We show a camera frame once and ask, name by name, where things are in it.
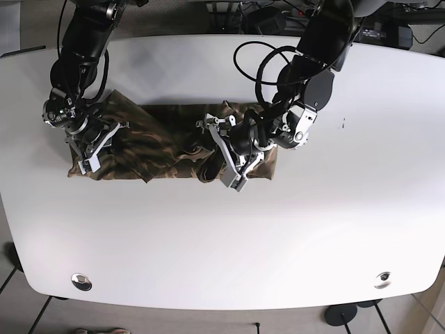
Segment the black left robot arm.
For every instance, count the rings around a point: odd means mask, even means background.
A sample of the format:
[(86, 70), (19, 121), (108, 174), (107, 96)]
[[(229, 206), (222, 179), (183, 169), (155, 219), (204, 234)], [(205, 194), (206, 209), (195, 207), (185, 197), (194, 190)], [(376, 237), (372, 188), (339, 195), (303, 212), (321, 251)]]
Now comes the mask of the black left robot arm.
[[(274, 48), (260, 63), (253, 81), (262, 110), (249, 109), (242, 121), (234, 116), (218, 118), (210, 113), (197, 122), (218, 146), (225, 169), (222, 183), (240, 191), (265, 153), (279, 146), (295, 150), (306, 144), (318, 112), (329, 102), (334, 74), (341, 70), (359, 23), (352, 1), (319, 1), (297, 46)], [(293, 53), (293, 59), (273, 82), (277, 92), (271, 102), (262, 88), (267, 64), (276, 56)]]

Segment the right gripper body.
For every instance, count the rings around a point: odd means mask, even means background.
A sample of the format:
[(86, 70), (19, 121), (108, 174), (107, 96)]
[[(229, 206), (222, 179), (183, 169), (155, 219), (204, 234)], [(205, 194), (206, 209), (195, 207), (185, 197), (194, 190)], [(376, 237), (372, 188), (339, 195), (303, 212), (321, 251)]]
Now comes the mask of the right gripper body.
[(64, 126), (66, 133), (65, 142), (69, 145), (74, 165), (79, 168), (79, 161), (93, 156), (97, 156), (99, 159), (101, 151), (112, 146), (112, 138), (118, 130), (125, 128), (129, 128), (128, 122), (112, 122), (108, 124), (103, 120), (84, 120), (80, 123), (68, 123)]

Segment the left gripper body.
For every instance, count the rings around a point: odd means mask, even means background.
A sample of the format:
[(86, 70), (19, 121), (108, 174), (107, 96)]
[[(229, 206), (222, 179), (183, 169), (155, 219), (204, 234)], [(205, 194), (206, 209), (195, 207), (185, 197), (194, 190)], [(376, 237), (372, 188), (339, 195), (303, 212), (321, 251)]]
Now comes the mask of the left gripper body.
[(257, 118), (256, 113), (247, 113), (238, 122), (233, 115), (218, 118), (206, 113), (196, 122), (196, 127), (208, 131), (219, 147), (226, 163), (225, 171), (233, 170), (248, 178), (248, 173), (264, 160), (266, 142), (255, 129)]

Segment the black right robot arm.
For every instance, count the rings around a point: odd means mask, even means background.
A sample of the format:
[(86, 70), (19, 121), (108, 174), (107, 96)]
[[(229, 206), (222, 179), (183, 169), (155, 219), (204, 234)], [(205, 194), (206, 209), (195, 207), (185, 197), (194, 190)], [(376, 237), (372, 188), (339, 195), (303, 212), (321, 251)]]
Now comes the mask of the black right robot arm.
[(42, 119), (50, 127), (64, 129), (79, 169), (86, 174), (100, 169), (101, 151), (109, 148), (118, 130), (128, 125), (102, 118), (98, 104), (108, 79), (108, 43), (127, 2), (74, 4), (65, 34), (57, 37), (58, 58), (50, 71), (52, 89)]

